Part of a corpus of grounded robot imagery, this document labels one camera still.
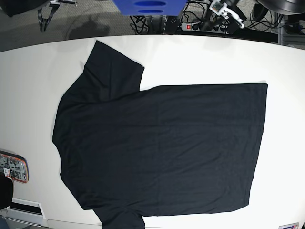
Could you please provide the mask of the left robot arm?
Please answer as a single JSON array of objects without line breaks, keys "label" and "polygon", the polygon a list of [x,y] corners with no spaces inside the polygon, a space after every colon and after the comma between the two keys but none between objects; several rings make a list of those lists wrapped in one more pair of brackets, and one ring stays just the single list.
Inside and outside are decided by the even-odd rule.
[{"label": "left robot arm", "polygon": [[239,0],[212,0],[202,20],[200,30],[211,31],[214,27],[224,26],[226,22],[244,29],[247,19],[237,7]]}]

